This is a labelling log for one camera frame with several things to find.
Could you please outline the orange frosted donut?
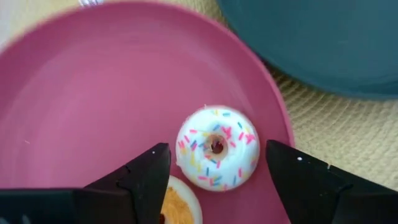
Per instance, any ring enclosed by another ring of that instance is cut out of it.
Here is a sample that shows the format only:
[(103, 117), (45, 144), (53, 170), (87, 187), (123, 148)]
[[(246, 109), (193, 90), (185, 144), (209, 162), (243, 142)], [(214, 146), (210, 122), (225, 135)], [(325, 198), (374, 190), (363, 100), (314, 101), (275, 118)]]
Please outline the orange frosted donut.
[(170, 175), (159, 224), (203, 224), (200, 203), (191, 188)]

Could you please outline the round woven straw placemat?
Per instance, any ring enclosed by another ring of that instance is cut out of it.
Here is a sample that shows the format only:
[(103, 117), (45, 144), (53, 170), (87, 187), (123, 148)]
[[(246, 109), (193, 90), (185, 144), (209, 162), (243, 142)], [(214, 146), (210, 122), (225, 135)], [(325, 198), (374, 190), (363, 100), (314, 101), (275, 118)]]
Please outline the round woven straw placemat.
[[(169, 1), (230, 26), (216, 0)], [(264, 64), (284, 97), (299, 147), (398, 189), (398, 99), (338, 95)]]

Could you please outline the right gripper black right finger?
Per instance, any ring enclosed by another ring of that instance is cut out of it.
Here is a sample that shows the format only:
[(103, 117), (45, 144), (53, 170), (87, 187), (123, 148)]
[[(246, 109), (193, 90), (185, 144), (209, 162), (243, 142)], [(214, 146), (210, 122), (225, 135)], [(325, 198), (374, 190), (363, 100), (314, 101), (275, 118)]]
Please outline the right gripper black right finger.
[(291, 224), (398, 224), (396, 190), (276, 140), (266, 161)]

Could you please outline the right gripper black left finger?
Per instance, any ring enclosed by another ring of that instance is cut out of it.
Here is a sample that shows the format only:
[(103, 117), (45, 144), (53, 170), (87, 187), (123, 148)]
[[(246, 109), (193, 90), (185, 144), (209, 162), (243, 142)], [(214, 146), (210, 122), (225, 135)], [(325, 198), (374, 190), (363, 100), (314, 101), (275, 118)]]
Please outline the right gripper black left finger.
[(159, 224), (171, 152), (158, 143), (76, 194), (77, 224)]

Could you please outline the small white grey scrap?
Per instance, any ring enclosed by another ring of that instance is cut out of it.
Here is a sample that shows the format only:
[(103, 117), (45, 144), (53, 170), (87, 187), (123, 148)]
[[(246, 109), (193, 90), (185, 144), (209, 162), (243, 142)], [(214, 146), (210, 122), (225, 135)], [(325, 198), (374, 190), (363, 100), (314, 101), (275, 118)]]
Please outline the small white grey scrap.
[(78, 0), (82, 7), (97, 6), (104, 3), (104, 0)]

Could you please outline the dark teal plate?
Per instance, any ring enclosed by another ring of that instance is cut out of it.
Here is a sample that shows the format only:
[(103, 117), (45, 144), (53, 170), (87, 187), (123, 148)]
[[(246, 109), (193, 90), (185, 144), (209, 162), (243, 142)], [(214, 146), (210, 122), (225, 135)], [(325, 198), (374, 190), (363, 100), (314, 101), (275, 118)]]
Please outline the dark teal plate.
[(280, 71), (358, 98), (398, 99), (398, 0), (216, 0)]

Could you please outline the pink plate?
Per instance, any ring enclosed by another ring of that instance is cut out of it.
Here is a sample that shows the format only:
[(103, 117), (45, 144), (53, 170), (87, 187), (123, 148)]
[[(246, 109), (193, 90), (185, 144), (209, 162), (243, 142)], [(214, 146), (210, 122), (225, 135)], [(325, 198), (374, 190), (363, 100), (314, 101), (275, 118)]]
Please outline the pink plate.
[[(205, 16), (119, 2), (46, 22), (0, 54), (0, 224), (77, 224), (76, 194), (162, 142), (197, 109), (246, 115), (261, 144), (293, 144), (282, 97), (256, 55)], [(290, 224), (265, 155), (222, 192), (187, 179), (203, 224)]]

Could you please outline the white frosted sprinkle donut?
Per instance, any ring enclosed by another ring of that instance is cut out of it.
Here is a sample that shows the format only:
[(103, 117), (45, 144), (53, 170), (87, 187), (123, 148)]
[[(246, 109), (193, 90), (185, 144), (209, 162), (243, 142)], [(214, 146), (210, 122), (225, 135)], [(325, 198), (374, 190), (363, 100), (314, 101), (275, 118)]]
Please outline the white frosted sprinkle donut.
[(196, 186), (222, 192), (248, 181), (257, 167), (260, 140), (241, 112), (205, 106), (183, 122), (176, 138), (176, 165)]

